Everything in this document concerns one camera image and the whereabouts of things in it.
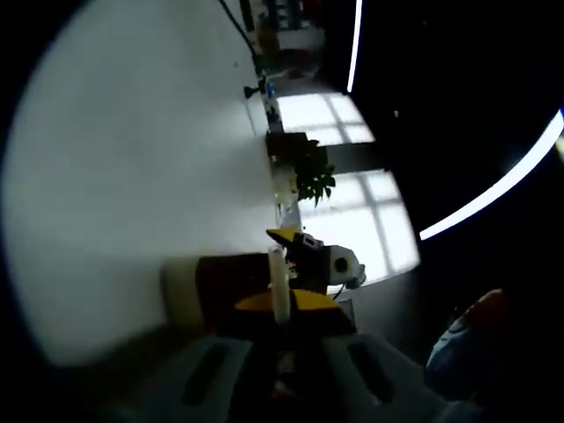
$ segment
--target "led light strip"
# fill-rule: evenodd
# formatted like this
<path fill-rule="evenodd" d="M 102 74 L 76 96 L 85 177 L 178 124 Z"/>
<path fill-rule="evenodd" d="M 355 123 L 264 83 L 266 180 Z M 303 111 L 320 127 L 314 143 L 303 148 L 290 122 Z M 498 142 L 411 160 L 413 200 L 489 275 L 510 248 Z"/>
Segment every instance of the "led light strip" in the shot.
<path fill-rule="evenodd" d="M 349 82 L 346 91 L 353 90 L 354 72 L 356 71 L 356 58 L 359 54 L 360 20 L 362 18 L 362 0 L 356 0 L 356 10 L 354 13 L 354 35 L 352 36 L 351 65 L 349 67 Z"/>
<path fill-rule="evenodd" d="M 553 148 L 556 140 L 564 130 L 564 119 L 559 111 L 550 121 L 548 126 L 540 136 L 537 143 L 523 156 L 507 174 L 497 181 L 490 189 L 474 198 L 467 205 L 455 211 L 445 219 L 435 223 L 427 229 L 419 232 L 422 241 L 428 240 L 432 236 L 468 219 L 472 214 L 479 212 L 490 203 L 497 200 L 503 194 L 515 187 Z"/>

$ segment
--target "white light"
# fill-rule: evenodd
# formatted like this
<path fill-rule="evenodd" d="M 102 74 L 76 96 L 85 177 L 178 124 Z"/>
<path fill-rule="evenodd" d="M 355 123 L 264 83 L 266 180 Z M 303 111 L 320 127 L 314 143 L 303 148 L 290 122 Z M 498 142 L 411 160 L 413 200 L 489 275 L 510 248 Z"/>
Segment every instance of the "white light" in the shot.
<path fill-rule="evenodd" d="M 560 111 L 550 121 L 540 136 L 537 143 L 524 155 L 524 157 L 505 176 L 497 181 L 490 189 L 474 198 L 467 205 L 455 211 L 445 219 L 435 223 L 419 233 L 422 241 L 449 229 L 450 227 L 468 219 L 472 214 L 479 212 L 484 207 L 501 197 L 515 187 L 553 148 L 558 136 L 564 130 L 564 120 Z"/>
<path fill-rule="evenodd" d="M 352 36 L 351 66 L 349 67 L 349 82 L 346 85 L 346 91 L 348 91 L 349 93 L 353 90 L 354 72 L 356 71 L 356 56 L 359 53 L 361 17 L 362 17 L 362 0 L 356 0 L 356 11 L 354 13 L 354 35 Z"/>

